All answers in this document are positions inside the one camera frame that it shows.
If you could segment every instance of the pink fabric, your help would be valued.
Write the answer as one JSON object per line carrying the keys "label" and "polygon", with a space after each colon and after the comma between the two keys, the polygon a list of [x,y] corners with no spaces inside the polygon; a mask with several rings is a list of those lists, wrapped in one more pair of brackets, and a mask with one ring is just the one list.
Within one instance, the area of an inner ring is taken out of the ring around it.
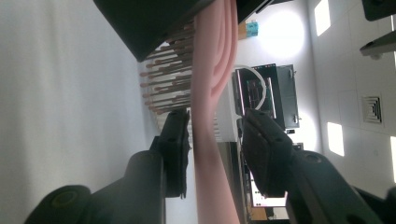
{"label": "pink fabric", "polygon": [[230,78],[237,45],[235,0],[216,0],[195,18],[191,121],[198,220],[239,223],[215,140],[213,118]]}

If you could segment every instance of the white cable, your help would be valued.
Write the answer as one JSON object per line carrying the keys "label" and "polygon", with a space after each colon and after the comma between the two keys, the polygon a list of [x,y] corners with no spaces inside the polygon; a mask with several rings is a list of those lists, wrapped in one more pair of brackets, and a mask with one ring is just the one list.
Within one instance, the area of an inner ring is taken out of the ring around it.
{"label": "white cable", "polygon": [[265,81],[262,78],[262,75],[260,75],[260,73],[258,73],[255,69],[242,65],[242,64],[236,64],[233,66],[234,68],[246,68],[247,70],[249,70],[250,72],[252,72],[254,75],[256,75],[256,77],[260,80],[260,82],[262,83],[262,99],[260,100],[259,104],[256,106],[255,109],[260,110],[260,108],[262,107],[262,104],[264,104],[265,101],[265,96],[267,94],[267,86],[265,85]]}

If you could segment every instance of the white wall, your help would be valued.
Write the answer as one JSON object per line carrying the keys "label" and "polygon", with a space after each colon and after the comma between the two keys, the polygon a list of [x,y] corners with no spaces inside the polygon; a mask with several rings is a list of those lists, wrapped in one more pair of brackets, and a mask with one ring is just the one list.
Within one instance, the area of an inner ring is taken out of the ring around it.
{"label": "white wall", "polygon": [[50,191],[96,191],[156,133],[136,62],[93,1],[0,3],[0,223]]}
{"label": "white wall", "polygon": [[[395,186],[390,150],[396,135],[395,58],[391,52],[374,61],[359,48],[390,32],[390,17],[367,21],[360,0],[329,0],[331,27],[317,36],[318,3],[308,1],[324,154],[348,183],[385,197]],[[382,96],[383,124],[363,121],[364,95]],[[327,122],[342,125],[345,157],[329,150]]]}
{"label": "white wall", "polygon": [[300,117],[300,129],[291,134],[307,150],[321,151],[318,99],[312,57],[310,28],[305,0],[269,6],[253,14],[259,35],[238,41],[236,63],[249,66],[293,64]]}

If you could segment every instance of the air vent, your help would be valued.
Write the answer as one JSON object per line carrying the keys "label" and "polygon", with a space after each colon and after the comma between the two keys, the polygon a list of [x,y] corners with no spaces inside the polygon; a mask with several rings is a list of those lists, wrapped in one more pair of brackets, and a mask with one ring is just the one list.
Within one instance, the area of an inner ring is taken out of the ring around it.
{"label": "air vent", "polygon": [[363,119],[368,123],[382,123],[381,101],[379,96],[364,96],[361,98]]}

